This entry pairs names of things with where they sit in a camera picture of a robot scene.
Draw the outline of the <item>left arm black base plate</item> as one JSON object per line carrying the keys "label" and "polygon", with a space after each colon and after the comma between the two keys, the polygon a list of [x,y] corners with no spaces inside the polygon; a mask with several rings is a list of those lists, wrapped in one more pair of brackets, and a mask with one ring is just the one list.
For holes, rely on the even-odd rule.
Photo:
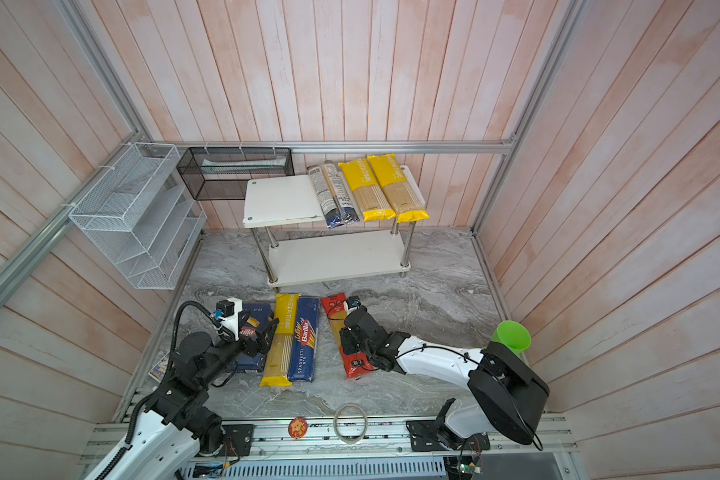
{"label": "left arm black base plate", "polygon": [[230,423],[212,414],[209,430],[202,437],[201,453],[211,458],[239,461],[251,454],[254,433],[254,423]]}

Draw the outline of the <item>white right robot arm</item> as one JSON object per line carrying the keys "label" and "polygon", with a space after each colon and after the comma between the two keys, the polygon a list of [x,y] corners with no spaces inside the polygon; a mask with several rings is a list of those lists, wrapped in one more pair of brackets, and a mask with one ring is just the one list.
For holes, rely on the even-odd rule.
{"label": "white right robot arm", "polygon": [[376,370],[432,377],[469,391],[469,398],[443,405],[428,433],[437,441],[451,445],[496,431],[543,449],[537,427],[550,389],[506,345],[463,349],[388,332],[362,305],[349,309],[340,339],[345,351],[363,353]]}

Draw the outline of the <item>red spaghetti bag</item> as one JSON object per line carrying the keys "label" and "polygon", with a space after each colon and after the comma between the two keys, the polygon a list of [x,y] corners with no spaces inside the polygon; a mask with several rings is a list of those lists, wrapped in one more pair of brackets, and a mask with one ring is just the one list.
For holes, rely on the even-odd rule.
{"label": "red spaghetti bag", "polygon": [[340,331],[346,328],[345,320],[348,316],[344,310],[344,301],[346,298],[347,296],[345,293],[340,293],[334,296],[322,298],[321,304],[326,313],[327,319],[329,320],[334,339],[338,345],[346,378],[352,379],[365,373],[372,372],[375,368],[368,363],[368,360],[363,353],[346,354],[341,345]]}

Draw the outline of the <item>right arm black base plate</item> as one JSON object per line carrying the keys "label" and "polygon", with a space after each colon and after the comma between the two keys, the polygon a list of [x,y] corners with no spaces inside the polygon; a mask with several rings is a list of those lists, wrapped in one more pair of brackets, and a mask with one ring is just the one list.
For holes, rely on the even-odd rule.
{"label": "right arm black base plate", "polygon": [[483,450],[491,449],[489,438],[485,433],[465,439],[446,427],[446,413],[455,401],[455,398],[448,399],[434,420],[408,420],[405,422],[411,449],[414,452],[462,451],[469,447],[480,453]]}

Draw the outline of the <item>clear blue spaghetti bag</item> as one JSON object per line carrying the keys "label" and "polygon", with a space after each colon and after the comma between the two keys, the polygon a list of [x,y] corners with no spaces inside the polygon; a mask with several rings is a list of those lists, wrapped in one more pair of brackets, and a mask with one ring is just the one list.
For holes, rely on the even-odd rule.
{"label": "clear blue spaghetti bag", "polygon": [[360,221],[336,164],[328,162],[311,166],[307,175],[329,229]]}

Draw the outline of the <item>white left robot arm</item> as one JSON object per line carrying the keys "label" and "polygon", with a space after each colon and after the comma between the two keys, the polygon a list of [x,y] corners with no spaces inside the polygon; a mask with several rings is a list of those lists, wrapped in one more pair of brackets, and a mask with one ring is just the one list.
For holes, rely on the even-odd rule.
{"label": "white left robot arm", "polygon": [[87,477],[169,479],[198,454],[221,450],[222,419],[205,406],[210,385],[240,354],[268,352],[277,325],[270,318],[250,335],[218,341],[203,331],[187,335],[156,390],[137,403],[125,436]]}

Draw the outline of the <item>blue Barilla spaghetti box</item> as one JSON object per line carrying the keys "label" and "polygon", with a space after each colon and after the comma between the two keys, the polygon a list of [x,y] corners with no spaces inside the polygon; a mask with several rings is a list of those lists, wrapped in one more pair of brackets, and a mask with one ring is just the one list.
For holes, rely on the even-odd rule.
{"label": "blue Barilla spaghetti box", "polygon": [[314,379],[320,299],[301,296],[294,324],[294,340],[287,378],[291,382]]}

